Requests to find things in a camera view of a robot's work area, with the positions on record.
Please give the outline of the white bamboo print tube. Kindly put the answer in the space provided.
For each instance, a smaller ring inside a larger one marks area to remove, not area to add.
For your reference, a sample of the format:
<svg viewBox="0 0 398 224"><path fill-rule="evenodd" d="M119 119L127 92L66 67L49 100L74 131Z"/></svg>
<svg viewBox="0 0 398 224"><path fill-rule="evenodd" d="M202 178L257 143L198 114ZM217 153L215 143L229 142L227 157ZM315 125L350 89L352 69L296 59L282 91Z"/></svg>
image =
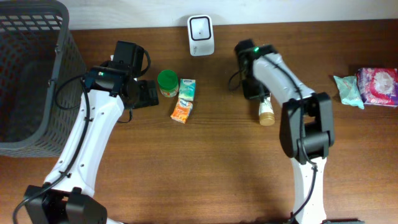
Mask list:
<svg viewBox="0 0 398 224"><path fill-rule="evenodd" d="M271 97L263 98L259 105L259 123L262 126L271 126L275 123L274 110L271 104Z"/></svg>

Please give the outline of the green lid jar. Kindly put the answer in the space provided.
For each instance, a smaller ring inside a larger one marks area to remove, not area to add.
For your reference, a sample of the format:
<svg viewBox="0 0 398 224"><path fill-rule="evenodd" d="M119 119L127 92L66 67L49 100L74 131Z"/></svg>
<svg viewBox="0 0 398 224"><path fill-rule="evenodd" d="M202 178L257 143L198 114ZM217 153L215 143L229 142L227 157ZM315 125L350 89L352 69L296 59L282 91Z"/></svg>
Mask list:
<svg viewBox="0 0 398 224"><path fill-rule="evenodd" d="M163 70L158 74L157 81L161 94L165 97L175 97L179 89L177 74L172 70Z"/></svg>

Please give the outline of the orange Kleenex tissue pack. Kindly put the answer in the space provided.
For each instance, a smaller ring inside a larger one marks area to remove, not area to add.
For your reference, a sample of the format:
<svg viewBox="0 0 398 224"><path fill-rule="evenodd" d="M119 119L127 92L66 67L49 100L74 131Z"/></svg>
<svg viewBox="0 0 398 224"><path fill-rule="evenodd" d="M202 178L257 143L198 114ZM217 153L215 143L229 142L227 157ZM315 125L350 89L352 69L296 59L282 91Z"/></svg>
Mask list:
<svg viewBox="0 0 398 224"><path fill-rule="evenodd" d="M193 109L193 103L179 98L175 105L173 113L170 115L171 119L185 124Z"/></svg>

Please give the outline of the teal Kleenex tissue pack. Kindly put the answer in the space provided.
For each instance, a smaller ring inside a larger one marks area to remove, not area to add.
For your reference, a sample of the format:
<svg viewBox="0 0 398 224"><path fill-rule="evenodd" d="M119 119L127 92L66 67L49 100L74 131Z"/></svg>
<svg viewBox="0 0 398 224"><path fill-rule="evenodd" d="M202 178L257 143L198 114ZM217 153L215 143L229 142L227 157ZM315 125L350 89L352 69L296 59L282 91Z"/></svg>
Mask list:
<svg viewBox="0 0 398 224"><path fill-rule="evenodd" d="M181 79L178 97L186 100L193 101L195 97L196 80Z"/></svg>

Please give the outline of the teal wet wipes pack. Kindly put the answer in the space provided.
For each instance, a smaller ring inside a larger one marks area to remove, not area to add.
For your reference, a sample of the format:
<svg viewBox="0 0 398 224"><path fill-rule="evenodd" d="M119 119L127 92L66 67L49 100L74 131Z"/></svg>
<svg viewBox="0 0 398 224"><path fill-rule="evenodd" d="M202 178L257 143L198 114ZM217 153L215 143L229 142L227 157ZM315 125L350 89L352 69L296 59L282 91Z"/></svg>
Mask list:
<svg viewBox="0 0 398 224"><path fill-rule="evenodd" d="M364 109L364 103L357 86L357 78L355 76L333 77L339 91L341 103L343 105L356 106Z"/></svg>

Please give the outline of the red purple pad package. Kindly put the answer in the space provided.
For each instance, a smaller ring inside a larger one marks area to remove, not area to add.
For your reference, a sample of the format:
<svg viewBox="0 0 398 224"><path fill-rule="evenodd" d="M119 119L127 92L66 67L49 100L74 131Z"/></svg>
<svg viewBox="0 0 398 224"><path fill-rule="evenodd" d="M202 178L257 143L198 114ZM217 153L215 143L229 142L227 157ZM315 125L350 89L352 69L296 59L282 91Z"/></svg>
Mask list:
<svg viewBox="0 0 398 224"><path fill-rule="evenodd" d="M396 68L360 68L356 77L365 105L397 107Z"/></svg>

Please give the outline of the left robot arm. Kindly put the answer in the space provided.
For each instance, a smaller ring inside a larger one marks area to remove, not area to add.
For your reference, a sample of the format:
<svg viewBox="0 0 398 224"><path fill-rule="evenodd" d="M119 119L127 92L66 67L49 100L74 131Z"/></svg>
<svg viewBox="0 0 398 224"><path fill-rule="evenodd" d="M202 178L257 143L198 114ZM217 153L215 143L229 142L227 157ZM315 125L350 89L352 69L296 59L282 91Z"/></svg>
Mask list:
<svg viewBox="0 0 398 224"><path fill-rule="evenodd" d="M43 185L26 189L12 213L14 223L21 208L32 223L114 223L93 198L96 176L123 111L159 103L155 83L140 79L150 65L147 50L119 40L111 60L76 76L81 103L67 143Z"/></svg>

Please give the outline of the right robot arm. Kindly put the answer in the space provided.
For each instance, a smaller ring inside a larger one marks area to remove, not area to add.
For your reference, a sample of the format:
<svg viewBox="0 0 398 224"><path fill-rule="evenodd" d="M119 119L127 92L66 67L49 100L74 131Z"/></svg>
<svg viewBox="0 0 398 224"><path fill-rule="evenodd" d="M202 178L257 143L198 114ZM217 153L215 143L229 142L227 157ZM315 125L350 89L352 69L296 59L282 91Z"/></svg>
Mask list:
<svg viewBox="0 0 398 224"><path fill-rule="evenodd" d="M287 223L330 223L323 204L323 174L335 142L331 98L301 82L273 45L256 46L246 39L234 52L239 86L245 99L260 102L262 122L274 121L271 98L281 107L280 145L294 173L295 202Z"/></svg>

